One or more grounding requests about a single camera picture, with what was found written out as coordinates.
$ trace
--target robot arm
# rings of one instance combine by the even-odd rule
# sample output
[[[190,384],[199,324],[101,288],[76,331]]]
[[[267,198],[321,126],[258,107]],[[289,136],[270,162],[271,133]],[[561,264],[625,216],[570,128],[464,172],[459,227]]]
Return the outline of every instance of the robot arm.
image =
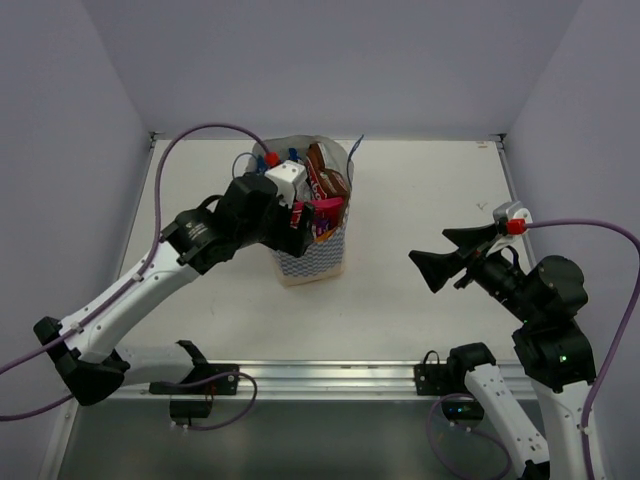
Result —
[[[494,220],[486,227],[443,231],[458,247],[453,253],[412,251],[409,257],[434,293],[464,271],[455,288],[476,282],[522,321],[513,334],[515,351],[532,379],[548,443],[504,387],[484,344],[451,350],[450,381],[480,402],[521,478],[587,478],[581,444],[586,433],[595,476],[605,479],[595,422],[589,422],[589,432],[580,429],[582,407],[596,378],[591,346],[574,319],[587,303],[582,271],[564,257],[549,256],[525,274],[510,244],[522,233],[521,223],[530,221],[529,212],[520,202],[510,202],[494,212]],[[504,248],[511,250],[511,261],[503,256]]]
[[[223,196],[209,197],[197,208],[178,214],[162,230],[143,276],[136,265],[77,312],[60,321],[45,317],[35,325],[43,345],[64,338],[48,353],[81,405],[97,403],[123,384],[179,382],[197,368],[201,354],[190,342],[119,352],[116,346],[164,299],[233,258],[240,248],[261,243],[293,256],[303,255],[313,241],[313,207],[305,205],[297,224],[292,225],[292,206],[297,186],[305,177],[304,168],[284,162],[264,176],[247,174],[234,179]],[[207,207],[214,201],[217,204],[211,211]],[[148,261],[147,256],[141,263]],[[125,293],[104,308],[105,301],[123,288]],[[96,309],[104,310],[81,326]]]

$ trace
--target enclosure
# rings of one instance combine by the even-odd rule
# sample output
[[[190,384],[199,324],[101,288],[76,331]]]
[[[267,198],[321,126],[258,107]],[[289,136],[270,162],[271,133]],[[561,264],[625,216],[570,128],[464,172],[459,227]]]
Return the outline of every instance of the enclosure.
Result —
[[[126,338],[190,339],[255,374],[264,388],[244,426],[183,439],[169,432],[166,400],[124,388],[95,407],[2,423],[2,477],[449,478],[429,452],[433,398],[416,397],[411,366],[475,341],[539,424],[512,349],[519,322],[479,288],[432,295],[407,254],[450,250],[442,229],[488,223],[511,199],[538,220],[600,218],[637,233],[639,19],[624,0],[2,2],[1,363],[38,346],[40,318],[81,308],[148,249],[155,167],[182,130],[225,121],[346,148],[365,134],[340,277],[284,288],[251,247]],[[181,142],[164,221],[221,193],[251,146],[220,130]],[[529,240],[517,245],[525,267],[559,254],[583,269],[590,300],[577,320],[598,367],[632,290],[631,247],[582,228]],[[629,448],[636,320],[596,402],[615,478],[640,466]],[[44,356],[0,388],[6,413],[64,391]],[[332,434],[343,440],[321,451]]]

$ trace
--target gray wall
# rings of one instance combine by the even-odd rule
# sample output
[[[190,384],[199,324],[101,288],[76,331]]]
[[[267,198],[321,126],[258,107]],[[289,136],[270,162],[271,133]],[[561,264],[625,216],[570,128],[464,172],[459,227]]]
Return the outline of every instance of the gray wall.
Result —
[[[517,192],[534,218],[595,217],[640,234],[640,3],[586,0],[508,135]],[[612,233],[554,228],[531,234],[539,258],[560,253],[585,270],[579,314],[598,363],[629,298],[638,260]],[[640,457],[640,312],[597,400],[615,478],[636,478]]]
[[[580,4],[83,1],[154,129],[458,138],[507,131]]]
[[[0,2],[0,363],[37,346],[118,268],[146,131],[76,0]],[[0,378],[0,412],[59,398],[41,358]],[[32,479],[56,412],[0,424],[0,478]]]

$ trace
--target wire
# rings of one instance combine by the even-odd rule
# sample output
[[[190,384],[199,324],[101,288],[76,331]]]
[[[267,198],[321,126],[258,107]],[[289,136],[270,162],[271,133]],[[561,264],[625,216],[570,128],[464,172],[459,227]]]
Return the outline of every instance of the wire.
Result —
[[[208,385],[211,382],[215,382],[216,380],[220,380],[221,378],[227,378],[230,375],[235,377],[246,378],[247,380],[249,380],[253,384],[253,395],[251,395],[251,400],[249,400],[249,403],[247,404],[247,406],[240,413],[234,415],[228,420],[224,420],[214,425],[206,425],[206,426],[189,425],[188,426],[189,430],[196,430],[198,432],[209,432],[211,430],[218,430],[220,428],[231,425],[232,423],[237,422],[238,420],[240,420],[242,417],[244,417],[247,413],[251,411],[251,409],[254,407],[256,403],[256,397],[258,396],[258,383],[256,382],[255,378],[253,378],[251,375],[244,372],[224,372],[224,373],[218,373],[217,375],[213,375],[211,377],[207,377],[204,380],[198,380],[197,382],[191,382],[191,383],[160,382],[160,383],[169,387],[193,388],[193,387],[201,387],[203,385]]]
[[[629,230],[620,227],[619,225],[604,222],[601,220],[590,220],[583,218],[567,218],[562,220],[550,220],[547,222],[533,222],[528,223],[526,227],[529,228],[545,228],[545,227],[558,227],[558,226],[566,226],[566,225],[587,225],[593,227],[605,228],[607,230],[612,230],[620,235],[626,237],[633,246],[636,247],[638,252],[638,257],[640,258],[640,239],[636,237]],[[602,363],[602,367],[600,368],[600,372],[596,377],[595,382],[591,386],[591,390],[587,395],[587,398],[584,402],[584,406],[582,408],[582,417],[580,419],[580,425],[582,427],[582,453],[584,455],[584,462],[587,468],[587,475],[589,480],[595,480],[595,473],[593,471],[593,464],[591,460],[591,447],[589,445],[589,435],[585,433],[585,429],[589,426],[589,414],[591,413],[591,409],[593,408],[593,403],[596,399],[596,395],[602,387],[602,383],[609,372],[609,367],[611,367],[611,363],[613,362],[613,358],[615,357],[616,352],[618,351],[618,347],[620,346],[620,342],[622,340],[622,335],[624,334],[627,325],[629,324],[629,320],[631,320],[631,315],[633,314],[633,310],[636,307],[636,303],[638,303],[638,297],[640,296],[640,267],[638,268],[638,275],[636,277],[636,283],[633,287],[633,292],[631,293],[631,298],[629,299],[629,303],[627,304],[627,308],[622,315],[622,320],[620,320],[620,325],[618,325],[618,329],[616,330],[616,334],[613,337],[613,341],[611,342],[611,346],[609,347],[609,351],[607,352],[607,356]]]
[[[362,143],[362,139],[364,138],[364,133],[360,135],[360,138],[356,140],[356,143],[353,144],[351,150],[349,151],[349,155],[347,156],[347,179],[349,180],[349,186],[353,187],[353,179],[351,178],[351,174],[349,173],[349,165],[353,163],[353,154],[356,153],[358,147]]]
[[[445,468],[449,470],[449,472],[451,472],[453,475],[455,475],[456,477],[462,480],[473,480],[471,477],[466,476],[466,474],[461,470],[459,470],[453,463],[447,460],[444,454],[440,451],[440,448],[438,448],[436,439],[433,436],[433,428],[432,428],[433,416],[435,415],[440,405],[454,398],[468,398],[470,400],[475,400],[473,395],[469,395],[468,393],[451,393],[449,395],[445,395],[444,397],[441,397],[436,402],[434,402],[434,404],[431,406],[431,409],[429,410],[429,416],[427,417],[427,438],[429,439],[429,445],[431,446],[431,449],[433,450],[434,455],[440,461],[440,463],[442,463],[442,465],[444,465]],[[463,427],[458,424],[455,424],[455,427],[466,430],[466,427]],[[511,457],[509,456],[507,447],[504,446],[504,444],[500,441],[500,439],[488,433],[485,433],[476,429],[471,430],[470,433],[472,435],[477,435],[479,437],[486,438],[487,440],[489,440],[491,443],[496,445],[500,450],[502,450],[507,458],[507,464],[502,469],[502,471],[498,475],[489,477],[488,480],[500,480],[506,477],[509,474],[509,471],[511,470],[511,466],[512,466]]]
[[[167,145],[167,148],[165,148],[164,152],[162,153],[162,156],[160,157],[160,161],[158,162],[158,168],[156,169],[156,177],[155,177],[154,191],[153,191],[154,214],[155,214],[153,242],[151,244],[151,249],[149,250],[149,254],[145,258],[141,267],[136,272],[140,276],[144,276],[143,274],[147,271],[147,269],[149,268],[149,265],[151,265],[151,263],[153,262],[156,252],[158,251],[158,246],[160,244],[160,233],[162,230],[162,215],[160,211],[160,181],[162,179],[162,171],[164,169],[164,164],[166,163],[169,154],[171,153],[173,148],[177,145],[177,143],[180,140],[182,140],[183,138],[187,137],[188,135],[194,132],[197,132],[198,130],[204,130],[207,128],[226,128],[229,130],[235,130],[237,132],[244,133],[249,137],[253,138],[256,141],[256,143],[258,143],[258,145],[262,147],[265,153],[269,153],[269,148],[267,147],[266,143],[264,143],[264,141],[260,137],[258,137],[255,133],[251,132],[250,130],[247,130],[246,128],[233,125],[230,123],[204,123],[201,125],[196,125],[195,127],[191,127],[190,129],[185,130],[184,132],[180,133],[177,137],[175,137],[173,140],[171,140],[171,142],[169,142],[169,145]],[[78,322],[79,328],[85,327],[89,322],[94,320],[98,315],[100,315],[105,310],[107,310],[136,283],[137,282],[133,279],[129,279],[128,281],[123,283],[120,286],[120,288],[118,288],[109,298],[107,298],[103,303],[101,303],[98,307],[96,307],[95,310],[93,310],[91,313],[89,313],[86,317],[84,317],[82,320]],[[0,375],[4,375],[6,372],[14,369],[18,365],[22,365],[23,363],[28,362],[29,360],[39,355],[42,355],[43,353],[49,351],[50,349],[60,345],[75,333],[76,333],[76,330],[69,330],[68,332],[64,333],[63,335],[56,338],[52,342],[49,342],[46,345],[43,345],[42,347],[37,348],[29,353],[26,353],[22,357],[16,358],[15,360],[12,360],[6,365],[3,365],[2,367],[0,367]],[[0,422],[11,422],[13,420],[21,420],[22,418],[29,418],[30,416],[39,415],[40,413],[44,413],[46,411],[51,410],[52,408],[57,407],[58,405],[61,405],[61,403],[59,402],[62,402],[62,400],[63,399],[56,400],[55,402],[49,405],[46,405],[38,410],[33,410],[31,412],[21,413],[17,415],[0,416]]]
[[[258,157],[256,157],[253,153],[251,153],[251,152],[242,152],[240,155],[238,155],[236,157],[236,159],[231,164],[231,176],[233,178],[236,178],[236,163],[238,163],[238,160],[240,160],[242,157],[245,157],[247,155],[250,155],[256,161],[256,163],[258,162]]]
[[[49,410],[53,410],[56,407],[59,407],[60,405],[68,402],[72,398],[73,398],[73,395],[67,395],[66,397],[62,397],[61,399],[56,400],[55,402],[52,402],[49,405],[40,407],[30,412],[18,413],[16,415],[0,415],[0,422],[15,422],[17,420],[25,420],[27,418],[35,417],[42,413],[48,412]]]

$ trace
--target white table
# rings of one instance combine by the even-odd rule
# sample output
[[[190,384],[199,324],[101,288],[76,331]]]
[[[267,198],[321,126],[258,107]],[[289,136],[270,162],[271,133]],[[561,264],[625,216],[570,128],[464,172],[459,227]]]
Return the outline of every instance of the white table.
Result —
[[[124,269],[148,250],[152,183],[168,142],[156,145]],[[349,149],[352,142],[341,142]],[[224,193],[231,162],[250,150],[240,140],[189,140],[169,157],[162,182],[162,225],[213,193]],[[127,344],[194,341],[220,360],[418,360],[436,349],[485,342],[513,360],[520,323],[472,285],[433,295],[407,257],[412,249],[452,251],[443,228],[485,225],[510,199],[491,142],[365,140],[355,157],[345,273],[285,288],[265,247],[230,262],[167,299],[126,337]],[[528,268],[524,247],[523,268]]]

